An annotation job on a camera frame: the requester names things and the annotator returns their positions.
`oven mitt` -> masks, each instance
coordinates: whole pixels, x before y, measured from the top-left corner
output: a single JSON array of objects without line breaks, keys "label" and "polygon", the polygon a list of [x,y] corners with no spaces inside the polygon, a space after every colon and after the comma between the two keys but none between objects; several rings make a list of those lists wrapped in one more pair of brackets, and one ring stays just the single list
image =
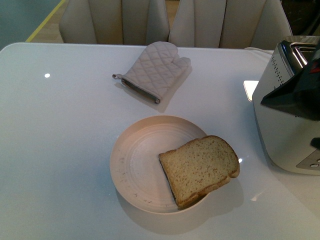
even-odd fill
[{"label": "oven mitt", "polygon": [[125,74],[113,74],[122,84],[160,103],[167,90],[190,66],[187,57],[179,57],[172,43],[157,41],[148,45]]}]

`white bread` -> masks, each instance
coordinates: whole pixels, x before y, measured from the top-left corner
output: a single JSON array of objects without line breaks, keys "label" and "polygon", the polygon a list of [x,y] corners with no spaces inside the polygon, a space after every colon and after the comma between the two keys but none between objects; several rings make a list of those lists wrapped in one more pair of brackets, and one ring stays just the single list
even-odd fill
[{"label": "white bread", "polygon": [[213,135],[160,153],[159,160],[180,209],[229,183],[240,172],[235,151],[222,138]]}]

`glossy table surface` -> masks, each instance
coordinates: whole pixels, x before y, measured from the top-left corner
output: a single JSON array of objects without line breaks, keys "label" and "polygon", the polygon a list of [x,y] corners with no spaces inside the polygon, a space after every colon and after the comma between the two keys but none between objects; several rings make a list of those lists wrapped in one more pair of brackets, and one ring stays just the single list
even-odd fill
[{"label": "glossy table surface", "polygon": [[[319,176],[266,159],[244,89],[271,55],[179,48],[192,68],[154,104],[112,78],[144,48],[16,43],[0,52],[0,239],[319,239]],[[157,115],[225,139],[242,160],[239,177],[181,214],[129,204],[111,179],[112,147]]]}]

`toaster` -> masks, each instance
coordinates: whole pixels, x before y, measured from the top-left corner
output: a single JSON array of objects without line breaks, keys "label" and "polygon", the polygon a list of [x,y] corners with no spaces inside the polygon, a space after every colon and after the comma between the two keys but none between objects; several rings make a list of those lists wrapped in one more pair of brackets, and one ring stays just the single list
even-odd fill
[{"label": "toaster", "polygon": [[260,141],[267,159],[300,174],[320,175],[320,121],[309,120],[261,104],[264,96],[298,73],[314,54],[319,37],[290,36],[280,42],[253,92],[252,102]]}]

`chair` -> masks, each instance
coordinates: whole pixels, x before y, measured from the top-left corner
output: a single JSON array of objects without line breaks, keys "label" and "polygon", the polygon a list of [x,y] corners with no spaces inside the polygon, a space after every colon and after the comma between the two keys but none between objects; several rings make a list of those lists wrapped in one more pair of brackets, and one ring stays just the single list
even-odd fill
[{"label": "chair", "polygon": [[178,47],[274,50],[291,35],[279,0],[180,0],[169,42]]},{"label": "chair", "polygon": [[165,0],[69,0],[59,31],[64,43],[149,45],[170,27]]}]

